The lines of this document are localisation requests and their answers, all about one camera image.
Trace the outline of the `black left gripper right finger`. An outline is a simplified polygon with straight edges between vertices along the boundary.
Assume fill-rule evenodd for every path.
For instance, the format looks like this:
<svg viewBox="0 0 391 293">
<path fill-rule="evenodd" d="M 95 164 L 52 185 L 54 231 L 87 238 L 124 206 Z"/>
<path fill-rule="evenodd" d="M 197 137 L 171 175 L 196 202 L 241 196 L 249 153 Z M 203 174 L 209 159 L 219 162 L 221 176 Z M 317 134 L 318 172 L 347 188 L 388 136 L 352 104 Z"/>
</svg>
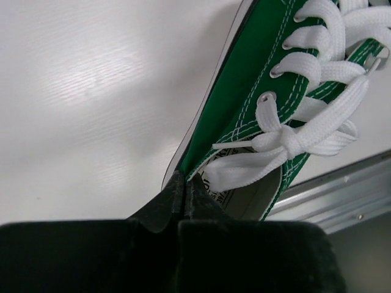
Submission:
<svg viewBox="0 0 391 293">
<path fill-rule="evenodd" d="M 229 217 L 200 176 L 178 226 L 178 292 L 346 292 L 326 233 L 294 221 Z"/>
</svg>

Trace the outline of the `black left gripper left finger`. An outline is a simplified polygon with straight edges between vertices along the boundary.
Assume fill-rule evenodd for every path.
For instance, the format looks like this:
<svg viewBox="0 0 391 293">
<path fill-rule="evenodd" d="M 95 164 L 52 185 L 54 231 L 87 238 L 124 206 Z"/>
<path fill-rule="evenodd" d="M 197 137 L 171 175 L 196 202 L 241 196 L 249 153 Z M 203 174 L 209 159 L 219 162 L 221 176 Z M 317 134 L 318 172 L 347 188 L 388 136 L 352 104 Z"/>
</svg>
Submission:
<svg viewBox="0 0 391 293">
<path fill-rule="evenodd" d="M 2 292 L 154 290 L 178 259 L 185 179 L 120 220 L 20 222 L 1 226 Z"/>
</svg>

